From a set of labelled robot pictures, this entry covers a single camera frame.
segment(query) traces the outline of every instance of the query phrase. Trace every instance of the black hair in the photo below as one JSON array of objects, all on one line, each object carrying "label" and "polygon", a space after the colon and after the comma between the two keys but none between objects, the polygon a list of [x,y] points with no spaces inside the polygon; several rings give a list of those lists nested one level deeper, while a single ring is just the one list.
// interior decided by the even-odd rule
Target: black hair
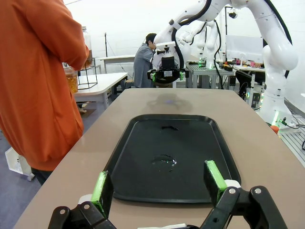
[{"label": "black hair", "polygon": [[148,44],[149,41],[153,43],[154,38],[157,36],[156,33],[150,33],[146,36],[146,44]]}]

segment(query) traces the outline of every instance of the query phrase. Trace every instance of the person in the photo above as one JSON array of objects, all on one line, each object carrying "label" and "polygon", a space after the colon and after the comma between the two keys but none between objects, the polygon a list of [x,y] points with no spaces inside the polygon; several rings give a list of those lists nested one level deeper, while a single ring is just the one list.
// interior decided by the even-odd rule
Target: person
[{"label": "person", "polygon": [[147,72],[153,67],[151,59],[153,57],[156,45],[153,43],[156,33],[150,33],[146,36],[146,42],[142,44],[134,58],[134,85],[137,88],[153,87],[152,80],[147,78]]},{"label": "person", "polygon": [[62,0],[7,0],[0,15],[0,129],[43,184],[83,133],[62,62],[80,70],[89,50]]}]

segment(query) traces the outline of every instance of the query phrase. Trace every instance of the orange sleeve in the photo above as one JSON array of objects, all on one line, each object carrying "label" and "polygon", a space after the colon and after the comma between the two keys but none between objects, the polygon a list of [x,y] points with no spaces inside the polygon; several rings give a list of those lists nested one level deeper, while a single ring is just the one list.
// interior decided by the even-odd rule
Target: orange sleeve
[{"label": "orange sleeve", "polygon": [[61,62],[80,70],[89,50],[81,25],[76,22],[62,0],[28,1],[26,17],[41,42]]}]

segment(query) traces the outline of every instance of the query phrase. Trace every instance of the glass jar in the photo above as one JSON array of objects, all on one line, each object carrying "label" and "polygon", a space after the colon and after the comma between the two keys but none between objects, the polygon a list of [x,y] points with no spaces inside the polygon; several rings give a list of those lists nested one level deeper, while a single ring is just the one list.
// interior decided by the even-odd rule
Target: glass jar
[{"label": "glass jar", "polygon": [[64,67],[64,70],[71,93],[77,93],[78,92],[77,71],[75,71],[70,66]]},{"label": "glass jar", "polygon": [[85,44],[89,49],[89,56],[85,63],[86,68],[89,68],[89,67],[91,67],[91,64],[92,64],[91,35],[87,32],[86,26],[82,26],[82,33],[84,35]]}]

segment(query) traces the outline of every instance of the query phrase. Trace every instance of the white table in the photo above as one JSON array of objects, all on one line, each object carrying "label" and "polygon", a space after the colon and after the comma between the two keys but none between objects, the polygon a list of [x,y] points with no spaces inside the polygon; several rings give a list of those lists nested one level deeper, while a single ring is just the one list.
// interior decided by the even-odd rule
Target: white table
[{"label": "white table", "polygon": [[234,65],[233,69],[239,70],[239,71],[248,71],[248,74],[250,74],[250,72],[253,72],[252,79],[251,79],[251,87],[250,87],[250,97],[248,100],[248,104],[252,107],[252,101],[253,101],[253,95],[254,95],[255,73],[264,73],[265,68],[243,67],[240,65]]},{"label": "white table", "polygon": [[243,67],[240,65],[233,65],[233,68],[235,70],[240,70],[240,71],[249,71],[249,72],[256,72],[256,73],[264,73],[265,68],[254,68],[254,67]]},{"label": "white table", "polygon": [[129,63],[134,62],[135,55],[123,55],[123,56],[108,56],[96,58],[96,60],[104,61],[105,73],[107,73],[106,65],[110,63]]},{"label": "white table", "polygon": [[[105,109],[107,109],[109,106],[107,91],[126,76],[127,73],[98,74],[97,85],[89,89],[78,90],[78,92],[74,94],[75,100],[77,102],[103,102]],[[85,75],[80,76],[79,80],[80,83],[87,82]],[[89,82],[94,82],[96,80],[95,75],[88,75],[88,80]]]}]

